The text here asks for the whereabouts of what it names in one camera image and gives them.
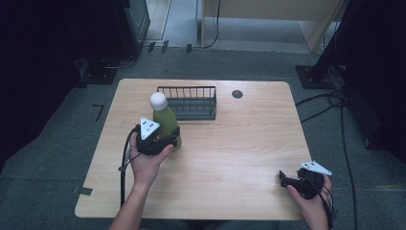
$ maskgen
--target wire basket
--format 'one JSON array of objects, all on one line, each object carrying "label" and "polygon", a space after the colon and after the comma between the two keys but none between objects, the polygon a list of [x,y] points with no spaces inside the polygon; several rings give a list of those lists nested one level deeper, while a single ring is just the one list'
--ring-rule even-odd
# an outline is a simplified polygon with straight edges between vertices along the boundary
[{"label": "wire basket", "polygon": [[215,86],[158,86],[178,121],[215,120]]}]

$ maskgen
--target black tape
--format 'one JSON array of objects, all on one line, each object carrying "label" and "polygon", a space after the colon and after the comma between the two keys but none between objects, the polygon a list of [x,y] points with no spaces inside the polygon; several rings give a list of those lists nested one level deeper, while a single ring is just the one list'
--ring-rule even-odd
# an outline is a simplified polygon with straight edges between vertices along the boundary
[{"label": "black tape", "polygon": [[161,54],[167,51],[169,40],[164,41],[164,45],[162,46]]},{"label": "black tape", "polygon": [[155,41],[149,44],[148,52],[152,52],[155,49]]},{"label": "black tape", "polygon": [[98,115],[98,117],[97,117],[96,120],[95,120],[95,122],[97,122],[97,121],[99,120],[99,118],[101,117],[101,115],[102,115],[102,111],[104,110],[104,104],[93,104],[93,106],[94,106],[94,107],[100,107],[100,108],[101,108],[101,110],[99,111],[99,115]]},{"label": "black tape", "polygon": [[186,48],[186,53],[190,53],[192,51],[192,45],[188,44],[187,48]]},{"label": "black tape", "polygon": [[74,195],[86,195],[86,196],[90,196],[93,193],[93,189],[89,189],[89,188],[83,188],[83,187],[75,187],[72,190],[72,194]]}]

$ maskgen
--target table top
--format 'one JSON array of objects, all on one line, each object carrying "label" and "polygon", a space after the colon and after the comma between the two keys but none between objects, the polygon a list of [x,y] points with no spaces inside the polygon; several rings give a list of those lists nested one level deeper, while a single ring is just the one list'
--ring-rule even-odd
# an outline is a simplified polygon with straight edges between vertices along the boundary
[{"label": "table top", "polygon": [[[129,131],[152,119],[157,86],[215,86],[215,120],[179,121],[182,148],[161,165],[147,197],[147,219],[303,219],[280,186],[310,154],[289,85],[281,81],[121,80],[80,195],[76,215],[114,218]],[[242,98],[232,96],[234,90]],[[132,173],[125,180],[128,195]]]}]

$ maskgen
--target fingers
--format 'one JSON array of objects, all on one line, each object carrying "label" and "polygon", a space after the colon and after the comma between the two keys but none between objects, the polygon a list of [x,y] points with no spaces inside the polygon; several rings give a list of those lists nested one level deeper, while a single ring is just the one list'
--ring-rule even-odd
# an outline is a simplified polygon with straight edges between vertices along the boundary
[{"label": "fingers", "polygon": [[290,196],[300,205],[303,205],[304,199],[301,197],[299,192],[291,185],[286,186],[287,191],[289,192]]},{"label": "fingers", "polygon": [[331,191],[332,183],[331,183],[331,180],[329,179],[328,175],[323,174],[323,179],[325,180],[324,186],[328,189],[328,191]]},{"label": "fingers", "polygon": [[167,145],[159,155],[157,155],[158,164],[161,164],[173,151],[173,145]]},{"label": "fingers", "polygon": [[132,133],[131,138],[129,139],[129,145],[132,147],[137,146],[137,132]]}]

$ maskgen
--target bottle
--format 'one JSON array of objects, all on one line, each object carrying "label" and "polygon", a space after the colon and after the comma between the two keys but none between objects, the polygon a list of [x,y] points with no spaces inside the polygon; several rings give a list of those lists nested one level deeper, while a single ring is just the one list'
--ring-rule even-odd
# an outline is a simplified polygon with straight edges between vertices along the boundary
[{"label": "bottle", "polygon": [[[168,106],[167,97],[161,92],[155,92],[151,95],[149,102],[153,109],[153,121],[159,123],[158,137],[165,137],[171,135],[177,128],[178,123],[176,116]],[[173,151],[179,150],[182,146],[182,139],[180,135],[176,138],[177,144]]]}]

